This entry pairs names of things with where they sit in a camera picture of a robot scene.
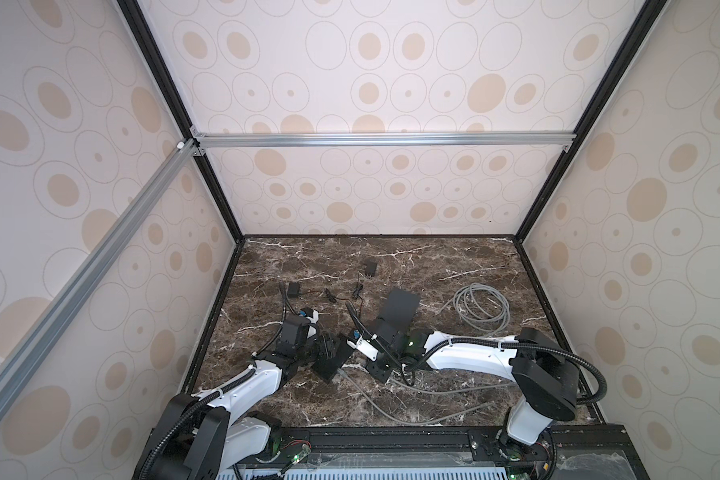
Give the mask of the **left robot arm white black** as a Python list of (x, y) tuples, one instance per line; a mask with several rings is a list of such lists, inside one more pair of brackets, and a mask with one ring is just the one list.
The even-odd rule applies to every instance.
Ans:
[(135, 479), (215, 479), (239, 461), (266, 450), (276, 456), (280, 422), (249, 410), (273, 395), (303, 368), (324, 374), (338, 347), (322, 332), (319, 313), (295, 310), (279, 284), (278, 330), (232, 379), (168, 402), (135, 467)]

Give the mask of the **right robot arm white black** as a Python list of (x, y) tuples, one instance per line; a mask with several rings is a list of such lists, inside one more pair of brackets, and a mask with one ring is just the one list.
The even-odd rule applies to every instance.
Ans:
[(407, 379), (420, 370), (463, 370), (512, 381), (521, 397), (510, 408), (503, 432), (508, 441), (527, 446), (553, 422), (573, 420), (579, 406), (599, 402), (608, 390), (597, 367), (534, 328), (499, 338), (365, 330), (353, 333), (347, 345), (372, 362), (399, 369)]

